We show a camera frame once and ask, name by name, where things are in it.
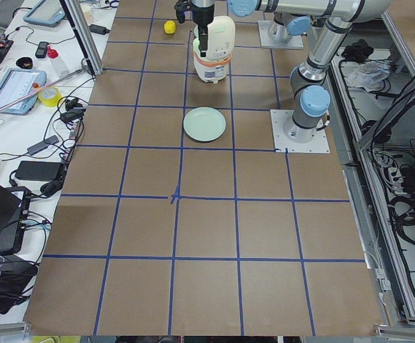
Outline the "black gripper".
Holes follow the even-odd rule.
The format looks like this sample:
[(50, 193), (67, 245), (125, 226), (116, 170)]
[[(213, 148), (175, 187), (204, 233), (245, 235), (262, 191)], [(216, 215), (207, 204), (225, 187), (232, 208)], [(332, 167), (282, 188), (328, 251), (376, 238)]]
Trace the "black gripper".
[(206, 57), (208, 50), (208, 25), (214, 20), (214, 0), (192, 0), (193, 20), (198, 26), (199, 56)]

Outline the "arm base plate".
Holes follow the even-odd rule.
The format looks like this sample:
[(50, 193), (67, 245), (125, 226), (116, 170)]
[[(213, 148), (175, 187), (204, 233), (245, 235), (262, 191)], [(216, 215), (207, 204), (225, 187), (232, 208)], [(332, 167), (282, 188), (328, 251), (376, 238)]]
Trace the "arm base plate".
[(329, 154), (323, 119), (320, 118), (314, 128), (302, 129), (294, 123), (293, 113), (289, 109), (270, 111), (275, 152)]
[(268, 49), (303, 49), (301, 30), (294, 30), (275, 21), (258, 21), (261, 46)]

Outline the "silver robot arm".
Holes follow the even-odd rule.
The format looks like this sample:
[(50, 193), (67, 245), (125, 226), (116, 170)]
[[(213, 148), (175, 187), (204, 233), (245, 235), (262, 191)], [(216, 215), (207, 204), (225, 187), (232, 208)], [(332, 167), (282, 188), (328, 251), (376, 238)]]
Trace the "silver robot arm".
[(340, 44), (350, 32), (352, 24), (375, 19), (387, 10), (390, 3), (390, 1), (364, 0), (228, 1), (227, 6), (237, 17), (262, 11), (326, 19), (306, 61), (297, 67), (296, 74), (291, 77), (291, 88), (297, 94), (304, 86), (321, 85), (324, 82), (326, 70)]
[(301, 36), (311, 25), (307, 15), (275, 13), (274, 21), (268, 29), (268, 36), (273, 41), (288, 41), (293, 36)]

